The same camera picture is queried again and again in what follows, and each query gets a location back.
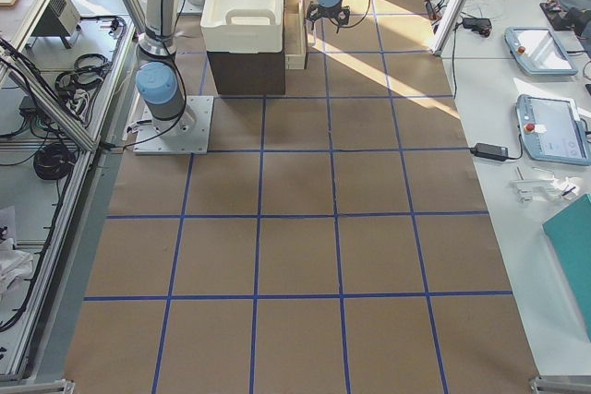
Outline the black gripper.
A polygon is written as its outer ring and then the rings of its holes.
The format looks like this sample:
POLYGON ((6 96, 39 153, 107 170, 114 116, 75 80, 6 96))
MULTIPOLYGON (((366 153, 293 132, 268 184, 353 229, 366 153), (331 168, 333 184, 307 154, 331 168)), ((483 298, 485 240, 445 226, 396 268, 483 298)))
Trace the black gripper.
POLYGON ((335 6, 322 6, 319 3, 311 2, 306 12, 307 33, 310 39, 316 38, 314 23, 320 19, 326 18, 336 26, 336 34, 349 24, 350 7, 343 6, 339 2, 335 6))

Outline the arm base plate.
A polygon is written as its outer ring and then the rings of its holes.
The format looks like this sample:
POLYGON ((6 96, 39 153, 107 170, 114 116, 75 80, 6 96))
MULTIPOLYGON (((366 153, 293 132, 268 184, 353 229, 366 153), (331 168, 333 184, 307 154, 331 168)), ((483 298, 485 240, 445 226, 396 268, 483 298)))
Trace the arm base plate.
POLYGON ((133 151, 146 155, 206 154, 213 104, 212 96, 188 96, 185 113, 175 125, 174 120, 153 121, 151 111, 144 104, 141 119, 148 123, 138 127, 133 151))

